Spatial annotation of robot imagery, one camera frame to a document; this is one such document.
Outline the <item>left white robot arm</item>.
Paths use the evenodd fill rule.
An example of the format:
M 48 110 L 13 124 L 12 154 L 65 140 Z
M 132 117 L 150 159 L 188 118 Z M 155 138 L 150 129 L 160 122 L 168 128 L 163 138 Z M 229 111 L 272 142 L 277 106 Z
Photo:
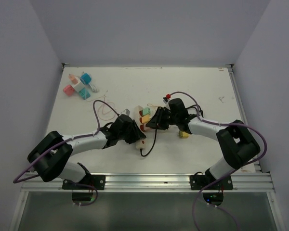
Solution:
M 102 150 L 115 146 L 119 141 L 133 144 L 146 139 L 135 120 L 119 115 L 96 131 L 76 136 L 52 131 L 30 152 L 27 157 L 38 176 L 44 182 L 61 178 L 71 189 L 99 188 L 99 180 L 81 163 L 71 163 L 73 155 L 90 150 Z

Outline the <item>yellow olive charger plug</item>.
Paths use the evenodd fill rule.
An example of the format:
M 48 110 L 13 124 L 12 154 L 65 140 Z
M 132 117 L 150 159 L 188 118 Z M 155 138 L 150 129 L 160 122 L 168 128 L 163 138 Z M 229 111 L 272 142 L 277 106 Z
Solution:
M 187 132 L 184 132 L 184 131 L 179 131 L 178 136 L 180 139 L 187 139 L 189 137 L 189 134 Z

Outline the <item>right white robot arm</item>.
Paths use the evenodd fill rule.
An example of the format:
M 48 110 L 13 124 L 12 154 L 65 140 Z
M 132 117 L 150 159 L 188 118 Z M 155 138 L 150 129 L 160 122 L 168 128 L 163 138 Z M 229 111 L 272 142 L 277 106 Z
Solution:
M 170 125 L 190 135 L 201 135 L 219 143 L 222 158 L 204 174 L 191 176 L 191 182 L 201 189 L 216 189 L 224 178 L 239 170 L 260 152 L 259 144 L 242 121 L 222 125 L 205 120 L 198 113 L 190 114 L 179 98 L 170 100 L 168 107 L 158 107 L 145 126 L 167 130 Z

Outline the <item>pink brown charger plug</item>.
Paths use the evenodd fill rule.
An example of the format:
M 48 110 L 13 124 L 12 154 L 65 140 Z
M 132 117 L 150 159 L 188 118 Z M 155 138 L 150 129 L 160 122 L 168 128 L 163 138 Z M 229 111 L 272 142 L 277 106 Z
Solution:
M 141 124 L 140 129 L 142 132 L 149 132 L 152 130 L 150 127 L 147 127 L 146 124 Z

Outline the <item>green charger plug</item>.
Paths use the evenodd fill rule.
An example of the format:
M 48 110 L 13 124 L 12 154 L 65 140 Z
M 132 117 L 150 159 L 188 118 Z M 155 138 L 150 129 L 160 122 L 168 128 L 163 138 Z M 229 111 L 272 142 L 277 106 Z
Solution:
M 141 116 L 146 116 L 151 114 L 151 109 L 149 107 L 143 108 L 140 110 L 140 115 Z

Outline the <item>cream power strip red sockets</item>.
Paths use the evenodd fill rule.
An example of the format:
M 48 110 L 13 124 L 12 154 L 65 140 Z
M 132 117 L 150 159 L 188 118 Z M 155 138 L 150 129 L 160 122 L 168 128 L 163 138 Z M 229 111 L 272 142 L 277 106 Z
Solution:
M 145 138 L 145 132 L 141 129 L 143 124 L 140 122 L 140 112 L 143 110 L 143 107 L 140 105 L 135 106 L 133 111 L 133 118 L 136 122 L 136 125 L 138 127 L 138 130 L 140 131 L 139 139 L 135 143 L 135 147 L 137 150 L 145 150 L 146 149 L 146 138 Z

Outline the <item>orange charger plug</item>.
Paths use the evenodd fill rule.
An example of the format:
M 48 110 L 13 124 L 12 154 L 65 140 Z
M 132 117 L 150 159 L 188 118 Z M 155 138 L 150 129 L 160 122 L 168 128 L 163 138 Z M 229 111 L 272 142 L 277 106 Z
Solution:
M 139 118 L 139 121 L 141 124 L 145 124 L 147 122 L 149 122 L 151 119 L 150 115 L 145 115 Z

